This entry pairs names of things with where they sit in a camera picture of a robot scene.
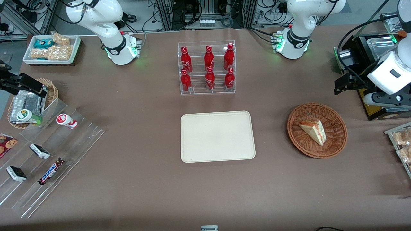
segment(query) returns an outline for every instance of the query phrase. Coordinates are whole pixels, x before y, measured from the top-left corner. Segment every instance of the round wicker basket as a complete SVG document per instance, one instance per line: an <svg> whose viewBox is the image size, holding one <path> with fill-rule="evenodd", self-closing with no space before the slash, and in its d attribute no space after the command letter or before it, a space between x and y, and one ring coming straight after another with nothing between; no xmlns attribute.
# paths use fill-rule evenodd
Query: round wicker basket
<svg viewBox="0 0 411 231"><path fill-rule="evenodd" d="M58 90L57 88L54 86L53 82L51 82L48 79L37 79L40 83L44 84L47 88L48 88L48 94L47 94L47 98L46 98L46 104L44 105L44 108L48 107L55 99L58 98ZM23 124L14 124L12 122L10 122L10 114L12 113L12 108L13 108L13 101L14 98L12 99L12 102L9 106L9 109L7 111L7 119L9 120L9 123L11 124L11 126L15 127L15 128L19 128L19 129L25 129L29 123L23 123Z"/></svg>
<svg viewBox="0 0 411 231"><path fill-rule="evenodd" d="M317 144L300 126L304 120L320 120L326 133L323 146ZM336 156L347 144L347 127L341 116L330 107L307 103L296 107L287 122L288 135L293 144L304 154L324 159Z"/></svg>

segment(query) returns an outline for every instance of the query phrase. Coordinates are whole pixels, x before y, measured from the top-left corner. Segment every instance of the brown tablecloth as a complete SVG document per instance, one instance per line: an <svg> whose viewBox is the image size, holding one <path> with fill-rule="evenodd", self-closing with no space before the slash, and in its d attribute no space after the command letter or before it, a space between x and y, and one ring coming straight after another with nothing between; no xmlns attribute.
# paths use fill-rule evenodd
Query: brown tablecloth
<svg viewBox="0 0 411 231"><path fill-rule="evenodd" d="M114 65L97 37L82 37L75 67L23 64L22 73L52 80L64 102L106 133L31 218L0 207L0 229L409 230L410 179L383 134L409 120L367 121L356 92L333 94L340 74L332 49L350 28L316 28L298 60L274 54L247 30L225 29L148 34L141 58L126 66ZM182 97L177 43L231 39L236 94ZM312 159L290 142L288 115L306 102L344 119L349 138L340 155ZM182 115L237 110L251 113L254 159L181 161ZM0 125L20 132L5 115Z"/></svg>

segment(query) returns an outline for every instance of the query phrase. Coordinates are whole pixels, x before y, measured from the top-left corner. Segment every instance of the acrylic bottle rack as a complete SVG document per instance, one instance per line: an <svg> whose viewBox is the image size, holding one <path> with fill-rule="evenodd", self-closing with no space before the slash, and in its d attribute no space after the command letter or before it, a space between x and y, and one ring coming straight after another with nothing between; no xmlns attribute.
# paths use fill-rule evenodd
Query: acrylic bottle rack
<svg viewBox="0 0 411 231"><path fill-rule="evenodd" d="M234 81L234 87L232 90L227 91L224 88L224 80L227 71L224 69L224 54L227 50L227 44L234 44L234 53L236 54L236 42L233 41L214 41L214 42L179 42L177 47L177 61L178 61L178 73L180 81L181 95L199 95L199 94L233 94L236 92L236 83ZM214 75L215 75L215 88L208 90L206 88L206 70L204 66L204 55L206 54L206 46L212 47L212 53L214 55ZM191 56L193 72L190 73L191 84L193 90L191 92L185 92L181 84L181 47L187 47L188 53ZM234 75L236 76L236 56L234 56L233 63Z"/></svg>
<svg viewBox="0 0 411 231"><path fill-rule="evenodd" d="M78 126L69 129L58 125L55 120L60 113L66 113L77 120ZM30 125L20 133L26 139L19 139L19 142L23 143L21 148L11 149L0 159L0 204L10 200L14 203L13 210L21 218L28 218L34 213L104 133L101 128L59 99L50 104L40 116L43 117L40 126ZM42 159L35 155L29 148L32 143L42 146L51 156ZM59 157L65 163L45 185L40 185L37 181ZM21 168L27 180L17 182L11 179L6 171L10 165Z"/></svg>

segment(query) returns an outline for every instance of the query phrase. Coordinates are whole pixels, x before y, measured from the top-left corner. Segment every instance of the red bottle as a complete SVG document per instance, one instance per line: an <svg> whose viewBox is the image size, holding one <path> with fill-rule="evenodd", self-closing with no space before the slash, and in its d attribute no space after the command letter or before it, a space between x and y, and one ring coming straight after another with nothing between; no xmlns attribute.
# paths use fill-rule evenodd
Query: red bottle
<svg viewBox="0 0 411 231"><path fill-rule="evenodd" d="M184 69L189 71L190 73L193 72L193 64L191 63L191 56L188 54L187 47L183 46L181 48L181 64Z"/></svg>
<svg viewBox="0 0 411 231"><path fill-rule="evenodd" d="M212 67L207 67L207 73L205 75L205 87L208 90L213 90L215 87L215 75L212 72L213 68Z"/></svg>
<svg viewBox="0 0 411 231"><path fill-rule="evenodd" d="M234 69L232 67L229 67L228 69L228 73L226 74L226 79L224 81L224 88L226 90L231 91L234 87L234 80L235 80L235 76L234 76Z"/></svg>
<svg viewBox="0 0 411 231"><path fill-rule="evenodd" d="M210 45L205 47L204 65L206 70L207 67L214 68L214 55L212 54Z"/></svg>
<svg viewBox="0 0 411 231"><path fill-rule="evenodd" d="M185 92L191 92L193 90L193 87L191 86L191 78L187 74L186 69L181 70L181 83L182 83L182 89Z"/></svg>
<svg viewBox="0 0 411 231"><path fill-rule="evenodd" d="M224 70L227 70L229 67L233 67L234 63L234 44L229 43L227 45L227 51L224 54Z"/></svg>

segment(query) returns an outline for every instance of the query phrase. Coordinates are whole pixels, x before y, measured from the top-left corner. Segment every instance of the foil container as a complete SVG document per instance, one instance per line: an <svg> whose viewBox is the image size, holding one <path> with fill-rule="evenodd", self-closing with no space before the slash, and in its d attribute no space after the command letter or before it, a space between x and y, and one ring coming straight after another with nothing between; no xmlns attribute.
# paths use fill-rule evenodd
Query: foil container
<svg viewBox="0 0 411 231"><path fill-rule="evenodd" d="M44 85L43 90L47 91L47 87ZM44 110L46 98L47 96L43 99L32 92L20 90L14 97L12 111L10 113L10 122L14 124L25 123L17 119L17 113L23 109L29 110L35 115L40 115Z"/></svg>

